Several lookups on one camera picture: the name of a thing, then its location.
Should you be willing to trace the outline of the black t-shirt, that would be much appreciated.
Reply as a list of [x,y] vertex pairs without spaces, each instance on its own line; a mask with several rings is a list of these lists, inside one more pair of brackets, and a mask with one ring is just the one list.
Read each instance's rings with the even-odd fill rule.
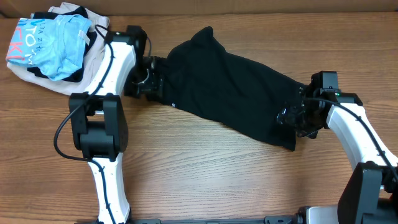
[[156,61],[163,78],[159,102],[293,151],[295,131],[276,121],[279,111],[301,103],[297,82],[259,62],[228,53],[208,26]]

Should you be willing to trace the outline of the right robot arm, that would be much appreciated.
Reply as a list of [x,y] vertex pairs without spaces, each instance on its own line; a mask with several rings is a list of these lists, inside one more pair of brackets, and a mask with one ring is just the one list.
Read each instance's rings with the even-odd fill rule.
[[337,205],[303,207],[294,223],[397,223],[397,156],[383,143],[367,119],[363,102],[344,93],[338,74],[320,71],[299,91],[302,102],[285,106],[277,122],[298,137],[315,138],[318,130],[334,132],[353,173]]

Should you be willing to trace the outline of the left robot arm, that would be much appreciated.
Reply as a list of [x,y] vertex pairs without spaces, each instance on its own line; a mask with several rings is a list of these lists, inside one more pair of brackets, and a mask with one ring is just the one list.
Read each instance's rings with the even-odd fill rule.
[[121,95],[160,98],[164,79],[154,73],[155,59],[145,55],[149,38],[140,26],[124,32],[109,31],[104,37],[104,57],[83,93],[69,98],[75,148],[93,173],[99,202],[96,223],[131,223],[123,179],[123,154],[128,126]]

